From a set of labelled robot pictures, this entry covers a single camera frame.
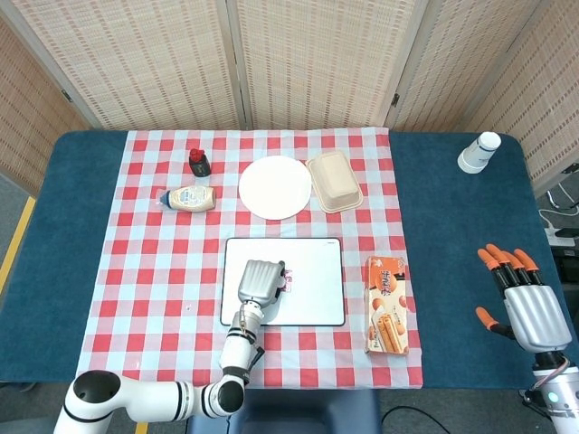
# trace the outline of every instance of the orange package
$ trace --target orange package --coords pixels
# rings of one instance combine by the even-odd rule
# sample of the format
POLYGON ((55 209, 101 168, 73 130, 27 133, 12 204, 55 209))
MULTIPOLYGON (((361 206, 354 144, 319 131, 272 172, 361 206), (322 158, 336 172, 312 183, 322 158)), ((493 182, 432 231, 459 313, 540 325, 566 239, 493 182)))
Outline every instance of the orange package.
POLYGON ((366 263, 367 352, 408 354, 404 270, 402 258, 372 256, 366 263))

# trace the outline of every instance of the white cup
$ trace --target white cup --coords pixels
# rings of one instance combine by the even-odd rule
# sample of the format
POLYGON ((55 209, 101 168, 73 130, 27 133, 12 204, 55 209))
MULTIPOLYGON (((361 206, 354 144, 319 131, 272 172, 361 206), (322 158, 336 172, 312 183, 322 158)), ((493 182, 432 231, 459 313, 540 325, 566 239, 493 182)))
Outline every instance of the white cup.
POLYGON ((485 131, 460 153, 459 167, 467 174, 479 173, 487 166, 499 146, 500 136, 497 133, 485 131))

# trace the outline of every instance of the robotic arm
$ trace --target robotic arm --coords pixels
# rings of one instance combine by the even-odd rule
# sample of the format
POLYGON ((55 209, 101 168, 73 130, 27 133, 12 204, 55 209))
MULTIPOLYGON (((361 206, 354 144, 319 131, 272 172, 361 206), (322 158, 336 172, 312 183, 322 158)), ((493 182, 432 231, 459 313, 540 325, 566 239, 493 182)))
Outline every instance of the robotic arm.
POLYGON ((204 414, 227 417, 243 404, 252 367, 264 351, 252 348, 263 319, 285 285, 285 264, 249 260, 239 286, 242 301, 227 333, 220 358, 223 378, 196 387, 190 382, 141 382, 107 371, 83 373, 71 384, 54 434, 103 434, 114 410, 124 407, 134 421, 183 420, 204 414))
POLYGON ((579 370, 562 353, 573 338, 553 289, 522 250, 512 255, 487 244, 479 256, 493 274, 511 325, 477 307, 480 321, 535 355, 536 382, 521 392, 524 403, 549 417, 558 434, 579 434, 579 370))

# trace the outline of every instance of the blue tablecloth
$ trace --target blue tablecloth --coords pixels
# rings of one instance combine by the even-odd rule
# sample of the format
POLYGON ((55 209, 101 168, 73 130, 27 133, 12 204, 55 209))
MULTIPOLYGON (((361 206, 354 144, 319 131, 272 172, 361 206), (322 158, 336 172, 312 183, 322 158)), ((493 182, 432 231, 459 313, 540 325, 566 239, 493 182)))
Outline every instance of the blue tablecloth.
MULTIPOLYGON (((56 143, 0 312, 1 380, 73 378, 126 135, 74 132, 56 143)), ((483 305, 507 319, 477 249, 524 249, 565 302, 519 144, 503 136, 489 166, 467 175, 456 159, 475 137, 390 136, 424 386, 524 388, 533 356, 487 332, 474 314, 483 305)), ((567 353, 579 361, 576 338, 567 353)))

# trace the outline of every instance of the beige container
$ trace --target beige container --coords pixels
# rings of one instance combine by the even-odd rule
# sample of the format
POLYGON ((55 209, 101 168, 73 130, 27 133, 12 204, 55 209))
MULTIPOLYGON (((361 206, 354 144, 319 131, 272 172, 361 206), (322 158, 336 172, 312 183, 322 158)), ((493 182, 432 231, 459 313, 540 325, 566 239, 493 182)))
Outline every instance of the beige container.
POLYGON ((362 204, 362 190, 343 152, 321 154, 306 165, 311 172, 322 210, 328 213, 340 212, 362 204))

